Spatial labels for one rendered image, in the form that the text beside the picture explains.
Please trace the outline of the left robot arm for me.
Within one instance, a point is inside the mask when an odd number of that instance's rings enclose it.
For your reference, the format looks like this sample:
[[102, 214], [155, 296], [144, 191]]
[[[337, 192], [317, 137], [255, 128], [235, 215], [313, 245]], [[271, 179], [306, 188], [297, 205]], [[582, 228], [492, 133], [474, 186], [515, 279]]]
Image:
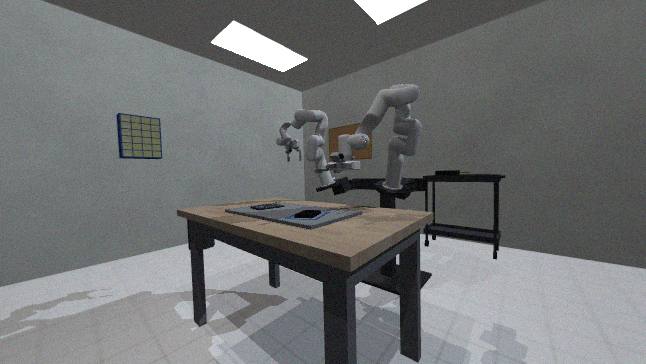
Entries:
[[389, 190], [402, 189], [401, 177], [404, 164], [403, 155], [416, 154], [421, 135], [421, 123], [410, 119], [411, 106], [419, 96], [417, 85], [393, 85], [389, 89], [378, 92], [371, 107], [354, 135], [338, 137], [338, 152], [332, 152], [333, 162], [350, 161], [355, 159], [354, 150], [368, 146], [369, 135], [379, 125], [389, 107], [395, 107], [393, 131], [404, 137], [392, 137], [388, 142], [388, 162], [385, 182], [382, 186]]

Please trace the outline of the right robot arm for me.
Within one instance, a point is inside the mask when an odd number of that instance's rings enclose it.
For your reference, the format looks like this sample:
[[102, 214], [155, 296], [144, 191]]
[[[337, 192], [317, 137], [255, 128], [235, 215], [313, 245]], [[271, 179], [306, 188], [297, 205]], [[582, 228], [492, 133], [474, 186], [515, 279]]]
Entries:
[[[316, 169], [326, 169], [326, 159], [324, 151], [321, 148], [318, 148], [324, 145], [326, 131], [328, 126], [328, 117], [323, 111], [319, 110], [297, 110], [294, 114], [295, 119], [293, 121], [285, 122], [279, 129], [279, 132], [282, 137], [276, 139], [277, 145], [288, 146], [288, 149], [285, 151], [286, 154], [292, 152], [292, 137], [288, 131], [288, 128], [292, 125], [296, 129], [300, 129], [306, 122], [318, 122], [315, 130], [315, 135], [311, 135], [307, 140], [305, 156], [308, 161], [315, 161]], [[332, 178], [330, 171], [323, 171], [323, 173], [318, 173], [321, 180], [322, 186], [325, 187], [335, 183], [335, 177]]]

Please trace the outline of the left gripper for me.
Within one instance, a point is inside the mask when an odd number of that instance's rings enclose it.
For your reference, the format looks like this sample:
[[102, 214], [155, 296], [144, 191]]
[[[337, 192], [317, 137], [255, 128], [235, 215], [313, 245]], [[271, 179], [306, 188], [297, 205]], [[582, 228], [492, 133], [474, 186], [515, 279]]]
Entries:
[[342, 161], [342, 162], [332, 162], [326, 165], [326, 169], [315, 169], [316, 173], [323, 173], [323, 171], [333, 170], [334, 173], [340, 173], [341, 171], [347, 170], [359, 170], [360, 161]]

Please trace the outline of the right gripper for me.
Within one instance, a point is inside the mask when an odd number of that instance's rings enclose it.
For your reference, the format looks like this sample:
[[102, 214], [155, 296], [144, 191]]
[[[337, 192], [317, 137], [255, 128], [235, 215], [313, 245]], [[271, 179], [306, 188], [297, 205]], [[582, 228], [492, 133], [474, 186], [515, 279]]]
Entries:
[[[300, 152], [299, 160], [302, 161], [301, 150], [298, 149], [300, 147], [300, 141], [299, 140], [292, 140], [292, 141], [293, 143], [292, 143], [291, 149], [297, 149], [297, 152], [298, 151]], [[288, 149], [288, 146], [285, 146], [285, 149]], [[288, 157], [288, 162], [290, 162], [289, 154], [287, 154], [287, 157]]]

